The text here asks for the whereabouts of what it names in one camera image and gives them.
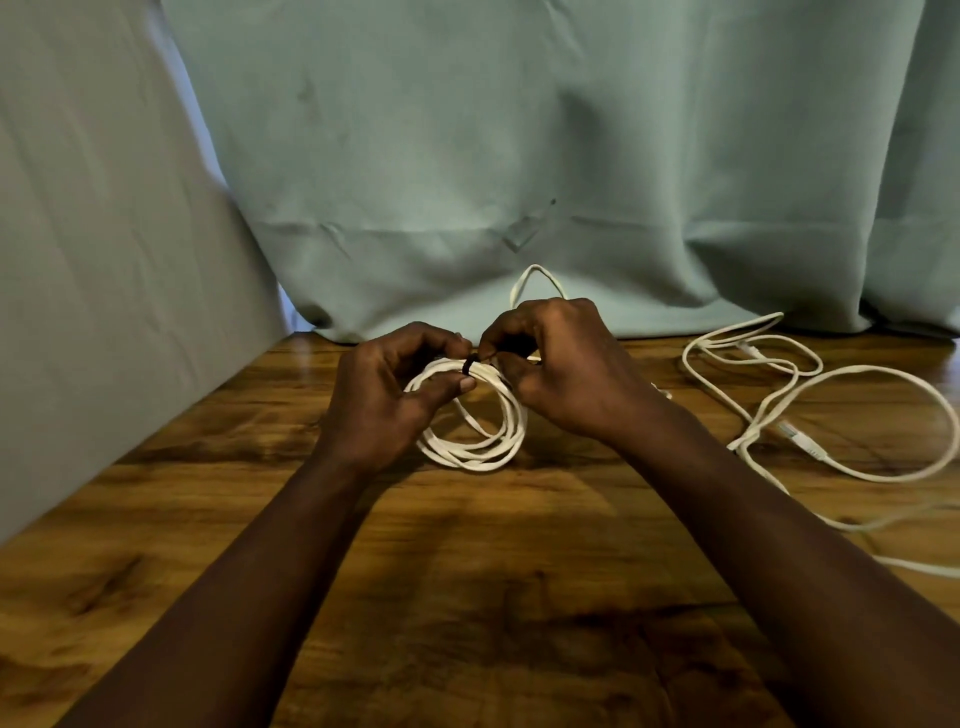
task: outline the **white cable loop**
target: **white cable loop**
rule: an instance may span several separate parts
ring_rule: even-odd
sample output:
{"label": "white cable loop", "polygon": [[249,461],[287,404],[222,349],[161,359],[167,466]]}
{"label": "white cable loop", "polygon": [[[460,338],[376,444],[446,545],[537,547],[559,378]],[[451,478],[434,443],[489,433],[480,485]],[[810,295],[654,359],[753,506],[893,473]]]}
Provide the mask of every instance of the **white cable loop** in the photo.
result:
{"label": "white cable loop", "polygon": [[[561,297],[566,298],[566,292],[560,282],[548,270],[535,264],[520,274],[520,278],[517,279],[511,289],[510,308],[516,308],[516,302],[520,294],[523,293],[523,287],[534,271],[540,271],[547,280],[553,283]],[[532,361],[540,360],[538,356],[533,355],[530,359]],[[465,359],[436,359],[430,362],[419,375],[411,379],[404,391],[413,392],[420,389],[421,384],[439,372],[462,370],[465,362]],[[479,443],[455,443],[437,437],[433,429],[428,427],[418,439],[417,447],[424,455],[440,465],[483,473],[496,470],[514,458],[527,434],[527,409],[516,400],[514,393],[510,391],[510,385],[503,379],[500,372],[490,364],[474,362],[470,365],[470,376],[479,381],[487,382],[496,392],[500,401],[500,410],[503,412],[503,424],[500,429],[496,432],[485,430],[457,399],[453,403],[460,410],[464,420],[484,439]]]}
{"label": "white cable loop", "polygon": [[[950,406],[950,403],[947,401],[947,399],[932,385],[923,379],[920,379],[918,376],[913,376],[907,372],[902,372],[899,369],[890,369],[889,367],[878,367],[873,365],[853,365],[849,367],[840,367],[839,369],[834,369],[830,372],[824,372],[823,359],[821,359],[816,352],[809,347],[804,346],[799,341],[791,339],[788,336],[762,333],[768,328],[775,326],[780,322],[780,320],[782,320],[782,318],[782,313],[771,313],[766,316],[760,316],[752,321],[745,321],[742,324],[734,324],[733,326],[719,328],[716,331],[706,333],[703,336],[698,336],[690,341],[684,347],[684,352],[681,355],[681,361],[683,362],[684,367],[689,374],[707,387],[707,389],[709,389],[710,392],[717,397],[717,399],[725,403],[730,409],[739,414],[740,417],[746,421],[747,427],[744,429],[743,433],[731,441],[727,445],[727,448],[736,452],[736,454],[739,455],[740,458],[752,470],[761,474],[773,485],[780,488],[784,493],[790,495],[790,492],[786,489],[786,486],[784,486],[783,483],[781,483],[773,476],[772,473],[760,466],[754,460],[750,454],[750,446],[759,439],[760,433],[763,431],[763,429],[779,418],[783,414],[784,410],[790,406],[793,400],[795,400],[805,390],[834,376],[862,374],[864,372],[881,372],[883,374],[899,376],[902,379],[906,379],[911,384],[914,384],[927,392],[937,402],[937,404],[940,405],[944,412],[947,413],[950,423],[950,442],[947,448],[944,450],[944,453],[935,462],[931,463],[925,468],[915,471],[914,473],[904,473],[902,475],[875,475],[872,473],[862,473],[861,471],[856,471],[853,468],[843,465],[842,463],[838,463],[829,456],[826,450],[824,450],[811,437],[809,437],[809,435],[799,431],[790,423],[781,421],[779,424],[780,430],[794,443],[794,445],[802,449],[815,460],[819,460],[820,462],[831,466],[841,473],[846,473],[852,477],[856,477],[861,480],[869,480],[874,483],[906,483],[915,480],[921,480],[925,477],[929,477],[935,473],[938,473],[945,468],[954,457],[956,457],[957,451],[960,450],[960,419],[957,418],[956,411],[952,406]],[[744,328],[748,330],[733,336],[727,336],[725,338],[715,338],[721,334],[731,333],[732,331],[738,331]],[[756,342],[773,340],[786,342],[787,344],[801,351],[814,363],[813,368],[802,370],[796,363],[790,361],[789,359],[779,359],[764,355],[755,346]],[[714,350],[719,349],[738,349],[747,358],[728,358],[726,356],[721,356],[717,353],[714,353]],[[790,379],[780,389],[777,389],[767,395],[756,409],[756,413],[751,415],[746,409],[733,401],[733,399],[727,395],[726,392],[693,369],[689,362],[690,353],[693,351],[701,352],[717,362],[730,364],[733,366],[765,365],[779,372],[789,374]],[[803,384],[798,385],[798,382],[802,377],[809,378]],[[916,516],[924,511],[938,508],[956,507],[960,507],[960,503],[947,501],[923,502],[912,505],[908,508],[900,509],[882,518],[856,524],[834,521],[833,519],[829,519],[826,516],[821,516],[820,514],[814,515],[832,528],[836,528],[837,530],[848,533],[855,533],[876,530],[878,528],[890,525],[891,523],[903,521],[904,519]],[[960,568],[957,567],[936,566],[916,561],[893,559],[886,556],[875,556],[874,558],[876,558],[881,564],[886,564],[888,566],[897,566],[903,569],[919,571],[921,573],[960,579]]]}
{"label": "white cable loop", "polygon": [[[557,289],[557,292],[560,293],[564,299],[567,298],[564,288],[549,271],[542,266],[531,265],[525,271],[523,271],[523,273],[520,275],[520,278],[510,291],[510,308],[516,308],[517,301],[523,292],[523,287],[534,271],[539,271],[542,273],[551,283],[553,283],[554,287]],[[869,480],[874,483],[903,483],[921,480],[939,472],[946,467],[951,460],[953,460],[957,454],[957,451],[960,449],[960,420],[958,420],[956,411],[950,406],[950,403],[947,401],[947,399],[933,386],[917,376],[913,376],[907,372],[902,372],[897,369],[890,369],[888,367],[854,365],[834,369],[830,372],[824,372],[823,359],[821,359],[820,356],[817,355],[817,353],[811,348],[805,346],[799,341],[791,339],[788,336],[764,333],[764,331],[778,324],[782,318],[782,313],[771,313],[766,316],[760,316],[759,318],[751,321],[743,322],[742,324],[734,324],[732,326],[719,328],[716,331],[711,331],[710,333],[706,333],[703,336],[698,336],[690,341],[684,347],[684,351],[681,355],[681,361],[690,375],[707,387],[707,389],[709,389],[710,392],[712,392],[719,400],[724,402],[730,409],[739,414],[740,417],[746,421],[747,427],[744,429],[743,433],[730,442],[727,447],[728,449],[736,452],[736,454],[740,456],[740,458],[747,464],[748,467],[762,475],[773,485],[780,488],[784,493],[790,495],[790,492],[786,489],[786,486],[784,486],[773,476],[772,473],[760,466],[754,460],[750,454],[750,446],[759,439],[760,433],[763,431],[763,429],[779,418],[780,415],[783,414],[784,410],[790,406],[790,404],[805,390],[833,376],[860,374],[863,372],[881,372],[906,379],[911,384],[915,384],[927,392],[941,406],[941,408],[943,408],[943,410],[947,413],[950,422],[950,443],[944,453],[936,460],[936,462],[926,466],[925,468],[921,468],[914,473],[905,473],[903,475],[874,475],[872,473],[862,473],[854,470],[853,468],[848,468],[842,463],[838,463],[829,456],[826,450],[814,442],[812,438],[805,433],[800,432],[790,423],[786,421],[780,422],[779,427],[781,431],[795,445],[797,445],[797,447],[801,448],[814,459],[826,463],[841,473],[846,473],[852,477],[856,477],[861,480]],[[730,333],[732,333],[731,336],[716,338],[722,334]],[[813,366],[809,369],[801,369],[800,366],[789,359],[766,356],[756,347],[758,342],[763,341],[786,342],[809,358],[813,363]],[[746,356],[746,358],[729,358],[714,353],[715,350],[732,348],[740,350],[741,353]],[[728,364],[732,366],[764,365],[778,372],[788,374],[790,375],[790,378],[786,384],[781,386],[780,389],[777,389],[767,395],[756,409],[756,413],[751,415],[746,409],[733,401],[733,399],[722,389],[693,369],[693,367],[690,365],[689,357],[690,353],[694,350],[705,354],[707,357],[721,364]],[[539,360],[539,357],[535,355],[531,355],[530,358],[534,361]],[[407,384],[405,391],[412,392],[416,389],[419,389],[421,384],[439,372],[461,370],[463,369],[465,361],[465,359],[437,359],[427,365],[420,375],[412,379],[410,383]],[[460,414],[463,416],[467,424],[484,439],[478,443],[471,444],[455,443],[437,437],[433,429],[428,427],[418,439],[417,446],[427,457],[434,462],[439,463],[440,465],[448,466],[450,468],[462,468],[464,470],[476,472],[496,470],[497,468],[500,468],[501,466],[510,462],[510,460],[513,459],[517,451],[520,449],[520,445],[522,445],[523,438],[526,436],[527,431],[527,410],[519,403],[519,401],[517,401],[513,392],[510,390],[510,386],[506,381],[504,381],[503,376],[493,366],[489,364],[483,364],[481,362],[474,362],[470,366],[470,375],[480,381],[487,382],[491,387],[493,387],[500,402],[500,409],[503,412],[503,424],[496,432],[488,432],[467,412],[464,406],[460,404],[459,400],[454,400],[454,405],[460,411]],[[807,381],[805,381],[803,384],[799,384],[801,378],[806,378]],[[670,397],[669,393],[663,393],[667,397]],[[960,507],[960,503],[918,503],[908,508],[895,511],[893,514],[888,516],[874,519],[873,521],[856,524],[834,521],[833,519],[829,519],[826,516],[821,516],[820,514],[814,515],[832,528],[851,533],[876,530],[886,525],[890,525],[891,523],[916,516],[924,511],[946,507],[957,508]],[[875,556],[874,558],[876,558],[876,560],[881,564],[886,564],[888,566],[911,569],[936,576],[960,578],[960,568],[956,567],[943,567],[932,564],[923,564],[921,562],[906,561],[904,559],[895,559],[887,556]]]}

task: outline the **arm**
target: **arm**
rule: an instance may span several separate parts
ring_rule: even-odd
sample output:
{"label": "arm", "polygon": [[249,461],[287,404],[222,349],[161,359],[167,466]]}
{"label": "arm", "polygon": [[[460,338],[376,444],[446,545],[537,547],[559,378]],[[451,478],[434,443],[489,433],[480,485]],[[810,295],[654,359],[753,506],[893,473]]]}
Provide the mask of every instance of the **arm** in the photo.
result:
{"label": "arm", "polygon": [[365,483],[475,382],[446,373],[410,394],[403,384],[435,354],[469,351],[458,334],[412,324],[344,354],[309,459],[60,727],[269,725]]}
{"label": "arm", "polygon": [[[534,349],[542,366],[523,358]],[[479,354],[496,356],[521,402],[646,478],[830,724],[956,722],[960,626],[644,381],[591,302],[524,303]]]}

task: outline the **gray wall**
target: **gray wall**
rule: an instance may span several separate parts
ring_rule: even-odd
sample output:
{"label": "gray wall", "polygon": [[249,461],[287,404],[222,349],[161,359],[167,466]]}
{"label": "gray wall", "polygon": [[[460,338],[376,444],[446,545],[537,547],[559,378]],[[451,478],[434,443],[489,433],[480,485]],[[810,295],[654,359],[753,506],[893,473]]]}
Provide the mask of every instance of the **gray wall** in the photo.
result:
{"label": "gray wall", "polygon": [[152,12],[0,4],[0,540],[286,330]]}

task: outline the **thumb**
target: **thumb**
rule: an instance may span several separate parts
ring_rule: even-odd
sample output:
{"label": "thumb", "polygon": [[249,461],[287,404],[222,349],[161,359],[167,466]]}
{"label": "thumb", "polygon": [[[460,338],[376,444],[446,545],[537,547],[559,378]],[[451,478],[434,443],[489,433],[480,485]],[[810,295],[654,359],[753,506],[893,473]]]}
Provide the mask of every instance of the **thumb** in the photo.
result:
{"label": "thumb", "polygon": [[520,403],[536,408],[540,367],[512,352],[499,352],[496,355],[496,364],[503,377],[510,382]]}
{"label": "thumb", "polygon": [[440,372],[427,379],[416,392],[408,392],[404,398],[408,406],[412,405],[411,409],[415,410],[417,419],[426,427],[438,409],[469,392],[476,385],[476,379],[472,376],[465,376],[460,372]]}

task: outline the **finger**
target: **finger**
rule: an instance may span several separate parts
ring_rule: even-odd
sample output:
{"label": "finger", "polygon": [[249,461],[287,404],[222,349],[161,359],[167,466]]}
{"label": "finger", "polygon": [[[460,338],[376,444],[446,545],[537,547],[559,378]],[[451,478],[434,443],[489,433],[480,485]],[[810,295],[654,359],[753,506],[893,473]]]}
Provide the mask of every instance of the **finger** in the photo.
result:
{"label": "finger", "polygon": [[416,392],[403,396],[403,406],[420,427],[427,427],[437,410],[476,387],[472,376],[440,372],[427,379]]}
{"label": "finger", "polygon": [[542,301],[525,301],[512,311],[504,311],[483,332],[477,355],[489,359],[497,352],[513,352],[527,356],[540,347],[540,330],[537,324],[538,304]]}
{"label": "finger", "polygon": [[451,359],[465,359],[473,345],[459,333],[417,321],[385,334],[374,341],[384,352],[391,369],[404,360],[419,355],[429,361],[437,354]]}
{"label": "finger", "polygon": [[542,367],[512,352],[499,352],[496,355],[496,364],[503,377],[510,382],[520,404],[537,409],[540,403]]}

